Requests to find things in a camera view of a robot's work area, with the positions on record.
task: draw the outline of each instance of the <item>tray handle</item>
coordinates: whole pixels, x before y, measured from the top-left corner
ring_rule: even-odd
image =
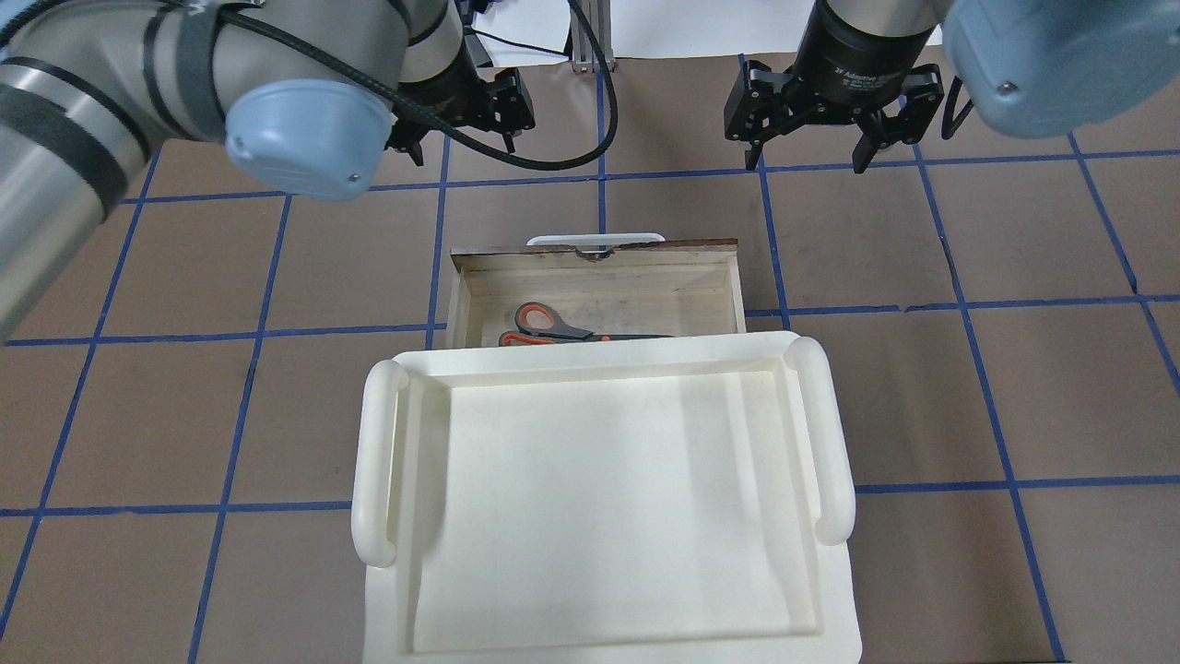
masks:
[[[857,520],[857,494],[835,403],[835,387],[832,386],[832,369],[819,342],[809,337],[800,337],[787,347],[784,360],[799,375],[819,481],[820,517],[815,521],[815,539],[828,546],[841,545],[852,534]]]
[[[392,360],[379,362],[365,381],[361,435],[353,484],[353,546],[369,567],[388,567],[398,558],[389,533],[393,492],[393,435],[398,402],[409,376]]]

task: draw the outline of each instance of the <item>scissors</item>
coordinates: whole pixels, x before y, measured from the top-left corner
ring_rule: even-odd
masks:
[[[500,335],[502,347],[658,340],[669,337],[669,335],[595,335],[591,329],[573,327],[565,322],[553,307],[542,302],[525,302],[520,304],[513,318],[519,331],[510,330]]]

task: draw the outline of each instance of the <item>white drawer handle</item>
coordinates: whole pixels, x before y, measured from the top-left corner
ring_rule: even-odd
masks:
[[[353,546],[369,567],[388,567],[398,558],[389,533],[389,513],[398,509],[392,501],[393,436],[400,393],[408,386],[406,370],[392,360],[378,363],[365,381],[352,518]]]
[[[784,360],[799,375],[819,481],[820,513],[815,521],[815,539],[828,546],[841,545],[852,534],[857,520],[857,492],[852,485],[848,451],[840,428],[840,410],[835,403],[827,355],[815,340],[800,337],[787,347]]]
[[[642,242],[664,242],[658,232],[601,232],[590,235],[539,235],[529,239],[530,246],[618,246]]]

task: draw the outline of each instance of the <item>blue tape line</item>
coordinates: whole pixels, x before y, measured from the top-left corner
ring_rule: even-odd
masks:
[[[603,101],[603,72],[598,72],[595,98],[598,105],[598,142],[607,136],[607,109]],[[598,155],[598,232],[607,232],[607,153]]]
[[[446,219],[447,172],[451,167],[451,137],[442,138],[442,167],[439,173],[439,203],[434,217],[434,262],[431,264],[431,301],[426,311],[426,350],[434,348],[434,329],[438,321],[439,272],[442,269],[442,234]]]
[[[260,512],[329,512],[340,509],[352,509],[350,500],[328,500],[307,502],[243,502],[225,506],[229,513],[260,513]]]
[[[897,304],[880,305],[847,305],[847,307],[799,307],[791,308],[791,315],[831,315],[839,313],[897,313],[902,307]]]
[[[603,136],[603,131],[599,130],[599,139]],[[1127,159],[1136,157],[1174,157],[1180,156],[1180,150],[1128,150],[1117,152],[1081,152],[1087,159]],[[926,159],[926,165],[971,165],[971,164],[990,164],[990,163],[1011,163],[1011,162],[1051,162],[1051,160],[1069,160],[1075,158],[1073,155],[1022,155],[1022,156],[1010,156],[1010,157],[953,157],[944,159]],[[878,160],[870,164],[868,167],[897,167],[897,166],[909,166],[914,165],[913,160]],[[788,171],[808,171],[808,170],[851,170],[851,163],[837,163],[837,164],[795,164],[795,165],[768,165],[766,166],[767,172],[788,172]],[[597,179],[605,177],[607,179],[645,179],[645,178],[661,178],[661,177],[706,177],[710,175],[742,175],[748,172],[742,167],[728,167],[728,169],[706,169],[706,170],[675,170],[675,171],[653,171],[653,172],[618,172],[618,173],[605,173],[599,169],[597,176],[594,175],[572,175],[572,176],[548,176],[548,177],[518,177],[509,179],[472,179],[466,182],[448,182],[448,186],[511,186],[517,184],[546,184],[556,182],[588,182],[590,179]],[[421,183],[405,183],[405,184],[376,184],[369,186],[369,191],[393,191],[401,189],[435,189],[438,183],[435,182],[421,182]],[[137,203],[184,203],[190,200],[227,200],[234,198],[261,198],[261,197],[277,197],[283,196],[282,191],[235,191],[225,193],[191,193],[185,196],[152,196],[148,197],[146,192],[137,198],[124,198],[125,204],[137,204]]]
[[[1090,197],[1094,198],[1094,206],[1097,208],[1099,216],[1102,217],[1102,225],[1106,226],[1107,235],[1110,237],[1110,244],[1114,246],[1115,254],[1119,256],[1119,262],[1122,264],[1122,270],[1127,275],[1127,282],[1130,284],[1130,290],[1138,294],[1139,277],[1135,276],[1135,270],[1130,264],[1130,258],[1127,256],[1127,250],[1123,248],[1122,241],[1119,239],[1119,232],[1115,230],[1114,222],[1110,219],[1110,213],[1107,211],[1106,203],[1102,200],[1102,193],[1099,191],[1097,184],[1095,184],[1094,177],[1090,175],[1090,167],[1086,164],[1086,159],[1088,157],[1082,155],[1082,150],[1077,145],[1077,138],[1073,132],[1069,132],[1069,146],[1074,150],[1074,156],[1077,158],[1077,167],[1081,169],[1082,177],[1086,178],[1086,186],[1090,190]],[[1175,360],[1172,357],[1171,351],[1168,351],[1168,346],[1163,341],[1163,335],[1160,331],[1159,322],[1155,320],[1155,314],[1152,313],[1152,308],[1146,301],[1140,300],[1139,305],[1143,309],[1143,317],[1147,320],[1147,327],[1152,331],[1152,338],[1155,341],[1155,348],[1160,353],[1160,359],[1163,360],[1163,367],[1168,373],[1168,377],[1172,380],[1172,389],[1180,395],[1180,373],[1176,372]]]
[[[1127,475],[1110,478],[1060,478],[1045,480],[1017,480],[1022,489],[1064,489],[1086,487],[1150,487],[1180,485],[1180,475]]]
[[[1041,308],[1060,305],[1094,305],[1094,304],[1128,304],[1142,302],[1180,302],[1180,294],[1166,295],[1113,295],[1103,297],[1066,297],[1058,300],[981,300],[964,302],[963,307],[969,309],[988,308]],[[892,311],[922,311],[922,310],[953,310],[959,308],[957,302],[931,302],[925,304],[848,304],[833,307],[799,307],[789,308],[791,315],[828,315],[843,313],[892,313]],[[779,309],[749,309],[748,317],[767,315],[781,316]],[[262,336],[271,337],[317,337],[324,335],[369,335],[382,334],[382,331],[425,331],[427,323],[414,322],[406,324],[355,324],[341,327],[290,327],[282,329],[267,329]],[[434,330],[446,329],[445,322],[435,322]],[[144,335],[144,336],[119,336],[100,337],[64,337],[58,340],[13,340],[6,346],[15,348],[28,347],[85,347],[88,344],[152,344],[152,343],[203,343],[203,342],[237,342],[254,340],[258,335],[256,331],[222,331],[214,335]]]
[[[345,327],[303,327],[291,329],[267,329],[262,336],[273,337],[321,337],[327,335],[378,335],[382,331],[425,331],[427,323],[413,324],[354,324]],[[435,324],[439,329],[444,326]]]
[[[968,346],[971,349],[971,360],[975,363],[975,372],[979,379],[979,388],[983,392],[984,406],[988,410],[988,420],[991,422],[991,432],[996,440],[996,451],[999,454],[999,464],[1004,469],[1004,480],[1008,486],[1009,497],[1012,500],[1012,512],[1016,515],[1016,525],[1020,528],[1021,541],[1024,545],[1024,557],[1028,560],[1029,572],[1032,577],[1032,587],[1036,592],[1037,604],[1041,606],[1041,617],[1044,620],[1045,633],[1054,657],[1064,660],[1064,651],[1061,646],[1061,637],[1057,635],[1057,626],[1053,619],[1053,610],[1049,606],[1049,596],[1044,589],[1044,580],[1041,578],[1041,565],[1037,563],[1036,548],[1032,546],[1032,534],[1029,531],[1028,520],[1024,515],[1024,504],[1021,500],[1020,488],[1016,485],[1016,474],[1012,471],[1012,461],[1008,454],[1008,443],[1004,440],[1004,432],[999,426],[999,413],[996,410],[996,400],[991,393],[991,383],[988,380],[988,370],[983,364],[983,353],[979,350],[979,342],[975,335],[975,324],[971,321],[971,311],[966,307],[966,297],[963,295],[963,283],[959,280],[958,269],[955,267],[955,256],[951,252],[950,242],[946,238],[946,228],[938,209],[938,200],[935,198],[935,190],[930,183],[930,172],[922,157],[922,149],[913,145],[913,157],[918,164],[918,173],[922,176],[922,188],[926,193],[926,202],[930,205],[930,215],[938,231],[938,238],[943,244],[943,252],[946,256],[946,267],[950,269],[951,284],[955,288],[955,298],[959,304],[959,313],[963,317],[963,328],[966,330]]]
[[[929,304],[910,304],[905,307],[905,313],[914,310],[951,310],[959,308],[958,302],[931,302]]]
[[[139,189],[139,197],[143,198],[148,193],[148,188],[151,186],[152,177],[156,175],[156,166],[159,164],[159,150],[152,155],[151,160],[148,163],[148,175],[144,177],[144,183]],[[119,277],[123,275],[123,268],[127,262],[127,252],[131,250],[131,241],[135,238],[136,229],[139,226],[139,216],[143,213],[143,203],[137,203],[135,211],[131,213],[131,223],[127,225],[127,232],[123,237],[123,245],[119,248],[119,257],[114,263],[114,270],[111,274],[111,282],[106,287],[106,296],[103,297],[103,308],[98,313],[98,321],[94,322],[94,335],[93,338],[103,336],[103,326],[106,324],[106,316],[111,311],[111,303],[114,301],[114,290],[119,285]],[[98,346],[93,342],[90,343],[86,350],[86,360],[83,362],[81,372],[78,375],[78,383],[74,386],[73,396],[70,400],[70,408],[66,410],[65,421],[61,425],[61,433],[58,436],[57,448],[53,451],[53,459],[50,462],[48,473],[45,476],[45,484],[41,486],[41,497],[38,500],[38,512],[44,512],[46,505],[50,501],[50,492],[53,489],[53,482],[57,480],[58,468],[61,466],[61,458],[65,454],[66,442],[70,440],[70,430],[73,428],[74,416],[78,414],[78,403],[81,401],[83,390],[86,388],[86,379],[90,376],[90,368],[94,362],[94,353],[98,350]],[[20,590],[20,581],[25,577],[25,568],[28,565],[28,555],[33,551],[33,541],[37,539],[37,531],[40,528],[41,517],[38,514],[33,518],[33,522],[28,527],[28,534],[25,538],[25,546],[21,548],[20,559],[17,561],[17,571],[13,573],[12,583],[8,586],[8,596],[5,598],[4,613],[0,614],[0,642],[4,640],[4,633],[8,629],[8,617],[12,614],[12,606],[17,601],[17,592]]]
[[[1116,152],[1081,152],[1087,159],[1127,159],[1136,157],[1180,157],[1180,150],[1123,150]]]
[[[349,500],[334,501],[294,501],[294,502],[238,502],[238,504],[189,504],[189,505],[104,505],[93,507],[47,507],[39,509],[7,508],[0,509],[0,519],[30,517],[111,517],[116,514],[243,514],[262,512],[324,512],[352,509]]]
[[[231,191],[228,193],[189,193],[184,196],[144,197],[144,203],[194,203],[202,200],[236,200],[238,198],[277,198],[286,196],[282,191]]]
[[[859,485],[858,495],[879,494],[932,494],[951,492],[995,492],[1008,491],[1004,480],[992,482],[927,482],[913,485]]]
[[[511,179],[468,179],[447,182],[448,189],[468,186],[516,186],[518,184],[560,184],[563,182],[590,182],[594,175],[553,175],[550,177],[513,177]]]
[[[927,166],[932,165],[981,165],[981,164],[1012,164],[1027,162],[1071,162],[1073,155],[1012,155],[1007,157],[946,157],[943,159],[924,159]]]
[[[85,347],[94,340],[87,337],[64,337],[60,340],[11,340],[6,347]]]
[[[1147,305],[1147,302],[1141,302],[1140,305],[1143,307],[1143,315],[1147,317],[1148,329],[1152,330],[1152,338],[1155,340],[1155,348],[1159,349],[1160,356],[1163,359],[1163,367],[1168,372],[1168,377],[1172,379],[1172,388],[1180,395],[1180,372],[1176,372],[1175,359],[1172,357],[1172,351],[1168,350],[1168,344],[1163,341],[1155,313],[1152,311],[1152,307]]]
[[[1075,307],[1093,304],[1133,304],[1139,301],[1135,295],[1114,295],[1107,297],[1061,297],[1056,300],[984,300],[966,302],[966,308],[1035,308],[1035,307]]]
[[[782,262],[779,256],[779,235],[774,229],[774,209],[771,205],[771,182],[766,176],[766,160],[758,157],[758,183],[762,189],[762,216],[766,217],[766,238],[771,250],[771,269],[774,271],[774,290],[779,296],[779,314],[782,316],[782,328],[791,329],[791,304],[787,301],[786,280],[782,277]]]
[[[407,182],[405,184],[374,184],[369,191],[412,191],[415,189],[438,189],[438,182]]]
[[[1069,489],[1102,487],[1160,487],[1180,485],[1180,475],[1109,475],[1095,478],[1045,478],[1040,480],[1016,480],[1021,491]],[[930,494],[955,492],[1007,491],[1007,480],[982,480],[964,482],[903,482],[887,485],[858,485],[857,494]],[[0,519],[28,519],[41,515],[54,517],[109,517],[114,514],[228,514],[271,512],[324,512],[352,509],[352,501],[291,501],[291,502],[241,502],[241,504],[184,504],[184,505],[120,505],[93,507],[47,507],[44,511],[30,508],[0,508]]]
[[[1090,175],[1090,167],[1086,165],[1086,159],[1082,157],[1081,147],[1077,146],[1077,139],[1074,138],[1074,132],[1070,131],[1068,137],[1069,146],[1074,150],[1073,158],[1077,160],[1077,167],[1081,169],[1082,177],[1086,179],[1086,186],[1090,190],[1090,197],[1094,199],[1094,206],[1097,208],[1099,216],[1102,217],[1102,225],[1106,226],[1107,235],[1110,237],[1110,243],[1114,245],[1114,251],[1119,255],[1119,262],[1122,264],[1122,271],[1127,275],[1127,282],[1130,283],[1130,291],[1139,292],[1139,278],[1135,276],[1135,270],[1130,267],[1130,259],[1127,257],[1127,251],[1122,248],[1122,242],[1119,241],[1119,234],[1114,229],[1114,223],[1110,221],[1110,215],[1107,212],[1106,203],[1102,202],[1099,188],[1094,183],[1094,177]]]
[[[234,478],[237,473],[237,458],[242,449],[242,434],[245,432],[245,419],[250,409],[250,396],[254,394],[254,380],[258,372],[258,361],[262,357],[263,331],[267,328],[267,316],[270,313],[270,297],[275,289],[275,276],[278,274],[278,259],[283,250],[283,238],[287,235],[287,219],[290,216],[291,196],[283,198],[283,211],[278,218],[278,230],[275,232],[275,245],[270,254],[270,268],[267,271],[267,284],[262,291],[262,305],[258,310],[258,324],[254,340],[254,351],[250,355],[250,368],[245,373],[245,382],[242,386],[242,401],[237,409],[237,422],[234,426],[234,441],[230,445],[229,461],[225,465],[225,481],[222,485],[222,497],[219,507],[229,505],[230,494],[234,491]],[[189,642],[189,664],[196,664],[197,652],[201,649],[201,635],[205,626],[205,613],[209,609],[209,594],[212,591],[214,574],[217,571],[217,557],[221,553],[222,534],[225,531],[225,512],[217,513],[217,524],[214,526],[214,539],[209,547],[209,561],[205,564],[205,578],[201,586],[201,600],[197,603],[197,617],[192,625],[192,639]]]
[[[743,167],[714,167],[700,170],[655,170],[645,172],[609,172],[607,179],[664,179],[669,177],[713,177],[715,175],[748,175]]]
[[[899,166],[912,166],[912,160],[883,160],[873,162],[868,164],[868,167],[899,167]],[[795,165],[778,165],[778,166],[766,166],[766,172],[799,172],[799,171],[813,171],[813,170],[852,170],[852,162],[839,163],[839,164],[795,164]]]

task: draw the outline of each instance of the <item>blue joint cap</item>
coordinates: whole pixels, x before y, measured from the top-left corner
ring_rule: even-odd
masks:
[[[1129,110],[1180,73],[1180,1],[956,0],[943,42],[988,125],[1062,136]]]
[[[389,110],[354,85],[280,80],[243,94],[225,117],[225,151],[243,172],[319,200],[368,190],[389,137]]]

